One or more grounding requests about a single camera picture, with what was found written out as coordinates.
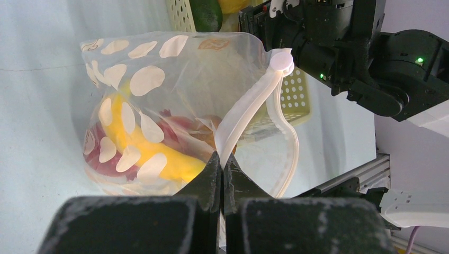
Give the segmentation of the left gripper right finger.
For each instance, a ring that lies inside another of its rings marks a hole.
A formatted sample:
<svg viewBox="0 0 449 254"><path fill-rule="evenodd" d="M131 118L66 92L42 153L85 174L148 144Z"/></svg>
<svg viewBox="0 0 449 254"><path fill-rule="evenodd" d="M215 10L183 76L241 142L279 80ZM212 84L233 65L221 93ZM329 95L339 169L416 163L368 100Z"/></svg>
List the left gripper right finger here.
<svg viewBox="0 0 449 254"><path fill-rule="evenodd" d="M319 186L335 187L352 177L360 192L390 176L390 157L377 157ZM362 198L293 197L275 199L230 157L223 172L227 253L395 253L376 207Z"/></svg>

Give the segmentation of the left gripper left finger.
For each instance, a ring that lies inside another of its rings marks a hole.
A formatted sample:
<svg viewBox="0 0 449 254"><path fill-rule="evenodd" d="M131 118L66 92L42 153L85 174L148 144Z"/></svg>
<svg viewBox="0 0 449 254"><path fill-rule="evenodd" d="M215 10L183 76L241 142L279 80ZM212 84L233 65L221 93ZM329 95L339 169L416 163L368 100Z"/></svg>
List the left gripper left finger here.
<svg viewBox="0 0 449 254"><path fill-rule="evenodd" d="M217 153L172 196L79 196L55 214L38 253L218 253Z"/></svg>

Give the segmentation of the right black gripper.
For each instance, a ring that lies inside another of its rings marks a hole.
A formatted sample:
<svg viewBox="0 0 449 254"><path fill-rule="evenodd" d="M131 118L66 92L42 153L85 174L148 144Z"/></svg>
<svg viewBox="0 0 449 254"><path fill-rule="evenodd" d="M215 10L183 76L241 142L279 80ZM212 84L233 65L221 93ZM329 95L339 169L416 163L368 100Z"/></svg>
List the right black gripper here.
<svg viewBox="0 0 449 254"><path fill-rule="evenodd" d="M385 1L300 1L273 19L270 2L242 9L240 30L259 38L266 50L291 49L294 64L334 95L381 89L369 66Z"/></svg>

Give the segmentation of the clear dotted zip bag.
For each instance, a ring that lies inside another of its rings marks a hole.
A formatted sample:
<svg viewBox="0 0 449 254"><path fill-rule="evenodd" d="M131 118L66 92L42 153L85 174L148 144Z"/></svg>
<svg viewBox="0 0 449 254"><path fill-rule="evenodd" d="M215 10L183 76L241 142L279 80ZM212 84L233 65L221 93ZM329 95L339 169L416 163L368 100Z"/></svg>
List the clear dotted zip bag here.
<svg viewBox="0 0 449 254"><path fill-rule="evenodd" d="M289 48L248 33L149 32L88 40L86 71L102 93L85 133L85 172L110 195L173 195L213 153L234 156L281 197L299 161L283 114Z"/></svg>

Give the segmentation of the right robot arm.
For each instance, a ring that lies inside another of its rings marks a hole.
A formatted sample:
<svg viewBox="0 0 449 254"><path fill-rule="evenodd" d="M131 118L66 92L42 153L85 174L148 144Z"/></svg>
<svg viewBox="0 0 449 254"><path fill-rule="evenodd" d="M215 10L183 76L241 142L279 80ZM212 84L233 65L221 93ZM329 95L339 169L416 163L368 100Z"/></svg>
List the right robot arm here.
<svg viewBox="0 0 449 254"><path fill-rule="evenodd" d="M448 42L423 30L382 32L385 1L265 1L239 12L266 50L372 113L448 136Z"/></svg>

